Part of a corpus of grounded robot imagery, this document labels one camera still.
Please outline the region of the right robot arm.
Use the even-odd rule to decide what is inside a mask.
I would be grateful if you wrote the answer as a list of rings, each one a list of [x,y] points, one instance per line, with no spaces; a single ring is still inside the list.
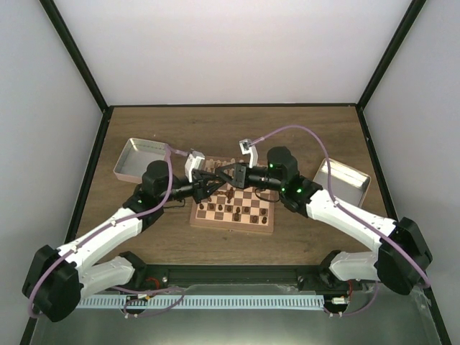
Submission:
[[[275,190],[286,209],[328,224],[368,248],[334,254],[319,272],[325,288],[334,290],[347,280],[376,280],[407,295],[427,283],[433,256],[416,222],[378,216],[334,197],[299,173],[298,161],[287,147],[270,149],[265,167],[237,162],[216,168],[216,174],[234,188]]]

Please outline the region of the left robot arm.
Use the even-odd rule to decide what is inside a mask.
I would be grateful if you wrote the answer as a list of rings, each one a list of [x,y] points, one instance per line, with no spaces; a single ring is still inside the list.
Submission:
[[[186,198],[200,202],[224,183],[216,174],[195,167],[180,179],[173,175],[169,160],[151,162],[142,182],[113,216],[57,249],[45,245],[35,253],[22,288],[30,317],[61,321],[96,293],[123,285],[141,289],[147,273],[135,254],[125,252],[105,263],[99,260],[153,225],[167,202]]]

